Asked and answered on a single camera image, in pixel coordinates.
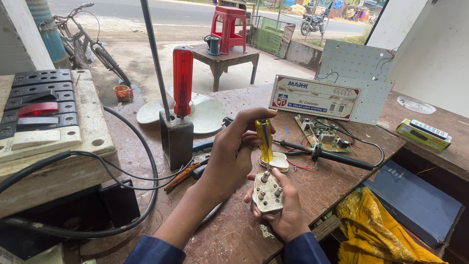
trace person's right hand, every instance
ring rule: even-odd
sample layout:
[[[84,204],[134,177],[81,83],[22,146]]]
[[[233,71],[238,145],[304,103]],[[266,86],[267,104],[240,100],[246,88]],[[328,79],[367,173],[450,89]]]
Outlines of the person's right hand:
[[[304,218],[300,205],[300,196],[290,179],[282,174],[277,168],[272,170],[272,176],[275,177],[280,187],[283,189],[283,209],[262,214],[257,205],[251,203],[251,211],[256,218],[263,218],[269,221],[274,231],[285,241],[290,242],[295,237],[310,232],[308,223]],[[249,174],[247,178],[254,180],[255,174]],[[248,190],[244,197],[244,202],[249,203],[252,200],[254,188]]]

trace box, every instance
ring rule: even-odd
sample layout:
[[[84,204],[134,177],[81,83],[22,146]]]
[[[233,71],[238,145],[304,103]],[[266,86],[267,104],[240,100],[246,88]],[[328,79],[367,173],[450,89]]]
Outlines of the box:
[[[434,137],[423,130],[411,126],[410,119],[404,119],[397,127],[396,132],[439,151],[443,151],[443,149],[451,144],[451,136],[448,136],[445,140]]]
[[[278,74],[269,108],[348,121],[359,92],[353,87]]]
[[[434,248],[444,242],[461,208],[453,197],[393,161],[362,186],[370,188],[395,220]]]

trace hand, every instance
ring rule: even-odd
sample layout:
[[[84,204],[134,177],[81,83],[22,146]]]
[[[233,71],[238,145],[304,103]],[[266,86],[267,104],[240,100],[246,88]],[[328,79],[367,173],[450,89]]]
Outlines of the hand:
[[[293,186],[290,179],[288,179],[285,174],[282,174],[277,168],[272,170],[271,175],[275,177],[280,187],[283,189],[283,209],[263,214],[259,208],[257,208],[257,205],[252,202],[251,211],[256,218],[268,220],[273,230],[279,234],[285,243],[288,243],[293,238],[303,233],[310,232],[310,228],[308,227],[308,223],[306,222],[301,209],[298,191],[295,186]],[[255,174],[249,174],[247,178],[249,180],[254,180],[255,177]],[[254,188],[247,192],[244,197],[245,203],[249,203],[252,200],[253,193]]]
[[[262,140],[253,132],[256,130],[254,121],[276,115],[277,111],[267,108],[244,110],[228,128],[217,134],[204,175],[194,185],[201,193],[215,195],[210,202],[218,204],[226,200],[241,186],[252,170],[252,149],[262,145]]]

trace white plug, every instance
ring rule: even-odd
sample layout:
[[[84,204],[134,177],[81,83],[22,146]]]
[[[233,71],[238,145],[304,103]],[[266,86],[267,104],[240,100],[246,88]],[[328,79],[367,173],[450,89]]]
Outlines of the white plug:
[[[252,200],[263,213],[283,208],[282,188],[270,172],[266,171],[256,175],[254,179],[254,192]]]

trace yellow cloth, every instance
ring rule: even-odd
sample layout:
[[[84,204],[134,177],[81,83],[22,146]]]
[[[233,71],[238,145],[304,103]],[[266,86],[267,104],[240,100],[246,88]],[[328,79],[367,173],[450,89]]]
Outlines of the yellow cloth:
[[[446,263],[417,245],[367,187],[347,195],[337,216],[348,238],[340,244],[339,264]]]

